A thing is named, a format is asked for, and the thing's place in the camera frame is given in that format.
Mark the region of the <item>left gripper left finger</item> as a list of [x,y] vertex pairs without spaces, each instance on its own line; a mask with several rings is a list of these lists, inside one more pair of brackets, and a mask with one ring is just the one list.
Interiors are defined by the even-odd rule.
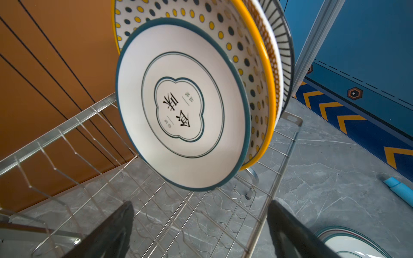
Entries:
[[124,258],[130,247],[134,209],[130,201],[122,204],[66,258]]

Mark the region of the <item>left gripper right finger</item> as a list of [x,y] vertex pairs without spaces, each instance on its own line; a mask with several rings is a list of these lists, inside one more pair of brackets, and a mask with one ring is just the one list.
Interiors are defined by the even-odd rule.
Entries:
[[338,257],[276,200],[268,205],[267,222],[278,258]]

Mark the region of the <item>chrome wire dish rack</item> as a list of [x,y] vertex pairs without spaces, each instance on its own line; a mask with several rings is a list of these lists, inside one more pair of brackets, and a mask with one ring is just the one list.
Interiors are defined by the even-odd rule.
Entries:
[[97,102],[1,161],[1,257],[62,258],[125,202],[126,258],[272,257],[266,208],[303,120],[285,112],[270,149],[215,190],[179,189],[148,166]]

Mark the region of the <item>white plate grey pattern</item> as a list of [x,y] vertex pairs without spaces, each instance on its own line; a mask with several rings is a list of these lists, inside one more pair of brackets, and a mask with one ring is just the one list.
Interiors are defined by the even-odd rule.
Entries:
[[341,258],[391,258],[372,239],[343,226],[329,226],[315,234]]
[[198,26],[159,18],[133,31],[119,56],[116,98],[138,154],[172,185],[210,191],[241,170],[251,132],[246,90]]

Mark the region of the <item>yellow rim dotted plate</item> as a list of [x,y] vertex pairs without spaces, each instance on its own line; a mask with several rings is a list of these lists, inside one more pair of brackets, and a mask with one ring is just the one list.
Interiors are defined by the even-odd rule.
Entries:
[[244,84],[251,114],[251,136],[243,168],[268,149],[276,120],[273,72],[260,32],[243,1],[112,1],[115,43],[122,51],[128,37],[147,21],[181,19],[204,29],[224,49]]

